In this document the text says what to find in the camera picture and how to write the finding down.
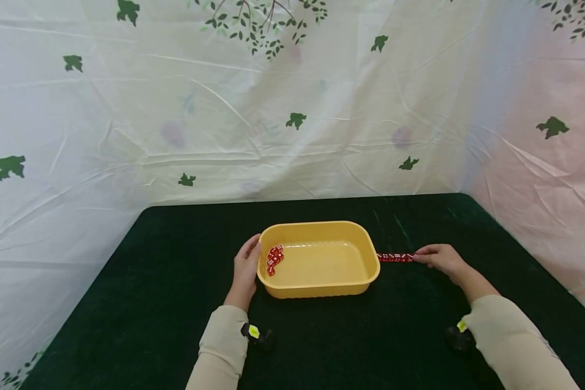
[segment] tray rim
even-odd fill
[[[368,234],[368,231],[366,231],[366,229],[364,229],[364,227],[358,223],[355,222],[351,222],[351,221],[343,221],[343,220],[338,220],[338,221],[318,221],[318,222],[293,222],[293,223],[277,223],[276,225],[272,225],[267,227],[266,229],[263,230],[262,233],[260,233],[260,238],[258,239],[259,243],[262,243],[262,237],[265,233],[267,233],[267,231],[269,231],[270,229],[273,229],[277,226],[294,226],[294,225],[322,225],[324,223],[347,223],[349,225],[354,225],[359,227],[359,229],[361,229],[364,233],[364,235],[366,235],[366,238],[368,238],[368,241],[370,242],[370,248],[372,249],[372,253],[374,255],[374,259],[375,262],[377,263],[377,270],[375,271],[375,274],[370,276],[368,279],[366,280],[360,280],[359,282],[349,282],[349,283],[329,283],[329,284],[317,284],[316,286],[289,286],[289,287],[280,287],[280,286],[275,286],[271,283],[269,283],[267,280],[265,280],[262,276],[262,274],[260,273],[260,262],[258,262],[257,265],[257,278],[260,279],[260,282],[262,282],[264,284],[265,287],[267,288],[271,288],[273,290],[304,290],[306,288],[324,288],[324,287],[349,287],[349,286],[363,286],[366,284],[371,284],[372,282],[375,281],[375,279],[377,279],[377,277],[379,276],[379,272],[381,271],[381,263],[379,262],[379,258],[377,256],[377,251],[375,251],[375,245],[372,243],[372,239],[371,236]]]

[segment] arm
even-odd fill
[[[236,390],[247,357],[247,339],[241,334],[256,292],[259,235],[251,237],[234,258],[234,280],[223,305],[210,316],[199,356],[186,390]]]
[[[425,246],[414,259],[444,272],[464,291],[471,308],[464,321],[506,389],[579,388],[525,313],[503,298],[452,246]]]

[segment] yellow plastic tray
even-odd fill
[[[379,260],[364,228],[349,221],[273,225],[260,235],[257,276],[275,298],[356,295],[379,275]],[[267,273],[267,255],[281,245],[284,260]]]

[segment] green leaf print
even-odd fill
[[[386,44],[387,40],[388,40],[388,36],[386,36],[386,35],[376,37],[375,38],[375,45],[373,45],[370,50],[375,51],[375,50],[379,49],[379,53],[381,53],[381,49],[384,48],[384,45]]]
[[[412,170],[413,165],[418,163],[419,159],[413,159],[412,156],[407,157],[407,160],[403,161],[403,164],[399,165],[399,169]]]
[[[190,178],[186,176],[186,173],[182,173],[182,177],[179,179],[178,184],[193,186],[193,181],[197,177],[191,176]]]
[[[297,130],[299,130],[299,127],[301,126],[305,118],[307,118],[306,115],[297,114],[296,112],[293,112],[291,113],[291,119],[288,122],[286,122],[286,127],[292,127],[294,125],[294,127],[296,127]]]
[[[4,178],[9,178],[9,172],[13,172],[17,176],[23,178],[23,165],[26,161],[24,156],[9,156],[0,159],[0,181]]]
[[[552,31],[568,27],[572,29],[569,38],[572,42],[577,38],[585,37],[585,0],[548,1],[540,7],[540,2],[535,1],[540,9],[554,15]]]
[[[218,35],[238,38],[239,41],[246,44],[252,56],[261,51],[265,54],[266,59],[273,61],[284,49],[282,41],[285,38],[280,33],[286,30],[285,27],[292,26],[289,30],[294,28],[292,38],[286,37],[291,43],[303,44],[308,35],[304,31],[308,28],[307,20],[314,19],[318,25],[328,17],[325,1],[298,1],[303,4],[302,9],[295,9],[295,12],[299,13],[300,19],[293,16],[291,1],[209,0],[204,4],[209,4],[214,13],[205,21],[203,27],[206,28],[202,27],[200,31],[210,30],[209,26],[211,25]]]
[[[63,56],[63,60],[65,61],[65,70],[70,71],[74,70],[74,68],[78,69],[80,73],[82,73],[82,57],[80,56]]]
[[[29,362],[24,363],[24,366],[26,368],[30,368],[33,365],[33,362],[35,361],[35,358],[37,358],[37,356],[39,356],[41,354],[43,354],[42,350],[35,353],[35,355],[32,357],[32,359]],[[18,369],[17,373],[15,375],[13,375],[9,371],[7,371],[6,373],[4,373],[4,376],[2,377],[2,381],[0,381],[0,390],[19,389],[19,387],[22,385],[25,377],[28,374],[30,374],[30,371],[31,370],[28,370],[26,373],[21,374],[22,369]]]
[[[117,0],[117,4],[119,5],[119,12],[117,12],[117,20],[126,20],[126,16],[132,22],[132,24],[137,27],[137,11],[141,10],[141,6],[138,4],[133,3],[130,0]]]
[[[550,137],[554,137],[559,135],[560,133],[565,133],[569,131],[569,127],[566,126],[561,120],[556,118],[555,116],[551,116],[548,118],[546,123],[540,123],[536,126],[541,131],[546,130],[546,138],[549,139]]]

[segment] hand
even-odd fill
[[[257,259],[261,249],[259,238],[260,234],[256,234],[248,239],[236,254],[232,287],[223,302],[241,308],[245,313],[250,308],[251,299],[256,292]]]
[[[415,252],[413,259],[416,262],[427,264],[429,268],[436,268],[444,272],[455,284],[460,284],[462,275],[467,274],[471,269],[459,253],[448,244],[423,246]]]

